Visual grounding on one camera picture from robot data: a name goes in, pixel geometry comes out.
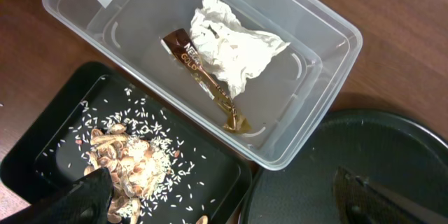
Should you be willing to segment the white paper napkin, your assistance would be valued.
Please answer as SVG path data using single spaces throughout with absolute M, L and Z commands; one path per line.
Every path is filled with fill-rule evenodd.
M 202 0 L 190 22 L 190 38 L 206 70 L 227 83 L 231 98 L 290 45 L 276 34 L 243 27 L 221 0 Z

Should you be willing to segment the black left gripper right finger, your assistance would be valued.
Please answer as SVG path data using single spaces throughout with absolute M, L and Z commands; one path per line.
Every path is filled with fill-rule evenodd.
M 343 224 L 447 222 L 446 216 L 343 167 L 338 167 L 335 172 L 332 193 Z

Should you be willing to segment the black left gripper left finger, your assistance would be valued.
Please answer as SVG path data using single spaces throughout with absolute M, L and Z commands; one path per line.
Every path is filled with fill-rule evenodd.
M 106 224 L 112 197 L 109 171 L 99 168 L 1 224 Z

